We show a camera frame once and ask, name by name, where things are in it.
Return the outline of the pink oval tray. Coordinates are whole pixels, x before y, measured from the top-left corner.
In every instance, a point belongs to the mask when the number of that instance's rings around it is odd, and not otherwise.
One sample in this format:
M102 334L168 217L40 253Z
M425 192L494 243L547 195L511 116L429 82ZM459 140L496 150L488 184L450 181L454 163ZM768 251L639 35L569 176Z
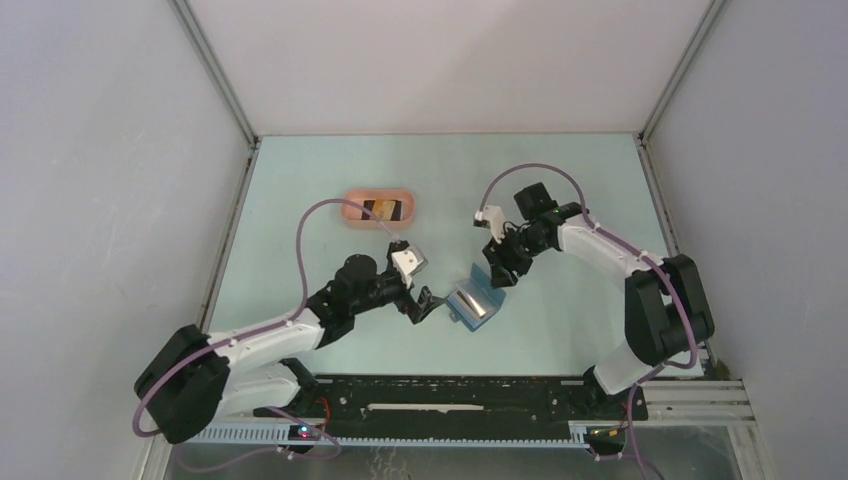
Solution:
M416 198L406 189L358 188L347 192L344 199L369 210L394 231L409 228L416 213ZM377 222L359 208L343 204L340 210L343 220L352 228L379 229Z

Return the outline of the gold credit card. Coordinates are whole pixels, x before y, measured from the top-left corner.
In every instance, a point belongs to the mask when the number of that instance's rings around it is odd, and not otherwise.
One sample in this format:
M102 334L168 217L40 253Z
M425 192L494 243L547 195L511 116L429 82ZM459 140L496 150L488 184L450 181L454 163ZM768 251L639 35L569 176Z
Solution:
M478 290L459 288L457 297L460 312L472 320L482 321L496 312L496 306Z

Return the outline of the blue card holder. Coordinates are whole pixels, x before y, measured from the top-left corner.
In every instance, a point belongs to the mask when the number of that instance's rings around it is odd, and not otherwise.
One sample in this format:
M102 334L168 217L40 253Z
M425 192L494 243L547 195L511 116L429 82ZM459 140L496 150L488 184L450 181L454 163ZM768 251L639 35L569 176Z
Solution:
M469 277L457 282L446 297L445 304L454 322L476 332L502 308L506 292L491 285L489 274L478 264L473 264Z

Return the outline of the black credit card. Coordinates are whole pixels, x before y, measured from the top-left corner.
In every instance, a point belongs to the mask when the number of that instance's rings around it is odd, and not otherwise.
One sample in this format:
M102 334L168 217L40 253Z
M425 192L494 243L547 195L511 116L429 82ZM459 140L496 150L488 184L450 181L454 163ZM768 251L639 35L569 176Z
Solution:
M398 222L404 217L404 202L399 199L367 199L363 207L384 222Z

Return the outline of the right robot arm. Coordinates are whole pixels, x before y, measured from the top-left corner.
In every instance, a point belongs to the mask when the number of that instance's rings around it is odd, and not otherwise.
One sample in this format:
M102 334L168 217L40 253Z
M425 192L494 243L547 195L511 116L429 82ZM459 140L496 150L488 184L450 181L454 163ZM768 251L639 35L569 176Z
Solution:
M512 287L534 259L549 251L570 254L607 277L624 294L624 339L584 375L585 411L606 418L621 393L712 336L714 323L697 266L683 255L660 257L639 250L601 226L577 202L557 204L538 182L514 196L524 222L515 226L502 209L480 207L474 225L489 230L483 249L495 289Z

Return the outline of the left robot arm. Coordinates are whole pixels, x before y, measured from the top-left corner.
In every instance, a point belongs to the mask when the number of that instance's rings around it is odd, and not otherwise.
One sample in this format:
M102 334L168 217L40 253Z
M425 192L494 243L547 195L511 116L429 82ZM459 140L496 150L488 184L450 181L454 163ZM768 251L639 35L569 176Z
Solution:
M326 347L350 333L356 316L393 305L413 324L444 304L428 287L412 295L425 261L410 250L390 253L377 270L367 255L348 257L303 307L253 329L205 334L179 328L142 371L134 391L152 418L153 435L183 443L220 417L282 407L304 416L316 403L308 373L293 356Z

